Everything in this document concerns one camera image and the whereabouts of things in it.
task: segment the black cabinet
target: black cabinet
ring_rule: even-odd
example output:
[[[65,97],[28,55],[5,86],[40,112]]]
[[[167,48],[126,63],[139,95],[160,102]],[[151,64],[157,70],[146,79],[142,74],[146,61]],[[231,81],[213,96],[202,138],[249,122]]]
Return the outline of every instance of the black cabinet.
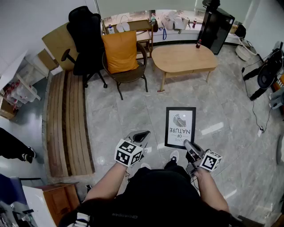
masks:
[[[207,7],[202,27],[198,36],[201,44],[209,48],[215,55],[220,52],[235,18],[217,8]]]

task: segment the wooden chair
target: wooden chair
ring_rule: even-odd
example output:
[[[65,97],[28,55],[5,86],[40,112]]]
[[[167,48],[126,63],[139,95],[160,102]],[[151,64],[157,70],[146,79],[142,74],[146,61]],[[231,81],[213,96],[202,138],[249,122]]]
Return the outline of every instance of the wooden chair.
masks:
[[[146,92],[148,92],[147,80],[146,80],[146,76],[144,75],[144,71],[147,65],[147,53],[144,47],[140,43],[137,42],[136,47],[137,47],[137,51],[140,51],[143,55],[143,60],[144,60],[143,64],[138,62],[139,67],[137,69],[115,73],[115,74],[111,74],[109,72],[108,66],[107,66],[107,56],[105,52],[103,53],[103,58],[102,58],[103,67],[106,70],[106,72],[109,74],[109,76],[116,81],[117,89],[120,94],[121,100],[123,100],[121,91],[119,89],[119,86],[121,83],[130,83],[140,78],[143,78],[145,80]]]

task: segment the orange pillow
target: orange pillow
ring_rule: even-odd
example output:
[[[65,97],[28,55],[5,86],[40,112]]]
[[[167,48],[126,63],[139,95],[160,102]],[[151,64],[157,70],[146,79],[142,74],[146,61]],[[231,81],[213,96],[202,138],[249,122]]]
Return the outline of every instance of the orange pillow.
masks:
[[[138,68],[136,31],[103,35],[108,70],[111,74]]]

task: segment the white cube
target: white cube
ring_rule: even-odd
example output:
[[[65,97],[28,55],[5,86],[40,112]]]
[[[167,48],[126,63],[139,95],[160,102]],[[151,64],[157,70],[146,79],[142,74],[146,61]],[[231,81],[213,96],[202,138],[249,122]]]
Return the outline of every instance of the white cube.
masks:
[[[115,148],[114,160],[130,167],[140,161],[143,148],[121,139]]]
[[[219,163],[221,162],[222,156],[213,152],[213,151],[208,151],[206,152],[200,167],[207,169],[209,171],[214,171],[217,169]]]

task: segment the framed poster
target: framed poster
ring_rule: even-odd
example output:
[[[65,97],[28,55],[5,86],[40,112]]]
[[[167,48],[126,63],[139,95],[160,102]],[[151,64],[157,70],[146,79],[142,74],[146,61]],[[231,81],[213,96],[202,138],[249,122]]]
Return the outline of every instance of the framed poster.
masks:
[[[185,149],[184,140],[194,143],[195,117],[195,107],[167,107],[165,146]]]

